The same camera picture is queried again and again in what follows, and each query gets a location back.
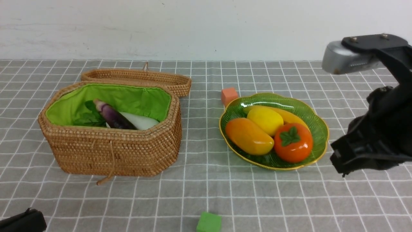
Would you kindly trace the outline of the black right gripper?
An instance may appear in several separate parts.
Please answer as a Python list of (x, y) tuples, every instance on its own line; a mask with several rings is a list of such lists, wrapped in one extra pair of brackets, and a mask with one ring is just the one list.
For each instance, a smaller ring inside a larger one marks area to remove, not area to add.
[(331, 144), (335, 170), (388, 170), (411, 161), (411, 88), (384, 86), (366, 98), (368, 111)]

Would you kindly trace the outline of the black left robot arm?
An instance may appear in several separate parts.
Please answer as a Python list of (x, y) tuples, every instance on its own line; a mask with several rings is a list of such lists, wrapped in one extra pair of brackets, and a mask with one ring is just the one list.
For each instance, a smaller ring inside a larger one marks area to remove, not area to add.
[(0, 222), (1, 232), (44, 232), (46, 229), (43, 213), (33, 208)]

